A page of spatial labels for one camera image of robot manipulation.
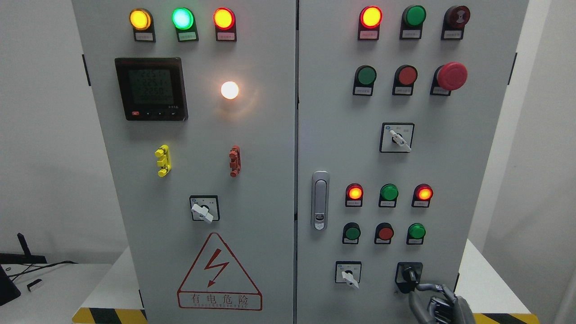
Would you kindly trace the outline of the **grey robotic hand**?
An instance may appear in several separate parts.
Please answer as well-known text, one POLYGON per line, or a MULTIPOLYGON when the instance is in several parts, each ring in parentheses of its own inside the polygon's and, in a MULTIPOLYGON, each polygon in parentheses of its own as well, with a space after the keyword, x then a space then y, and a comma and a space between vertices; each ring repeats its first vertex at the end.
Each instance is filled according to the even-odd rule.
POLYGON ((415 291, 409 292, 409 307, 419 324, 475 324, 473 312, 467 300, 458 297, 446 285, 418 284, 418 291, 442 293, 444 298, 431 297, 424 307, 415 291))

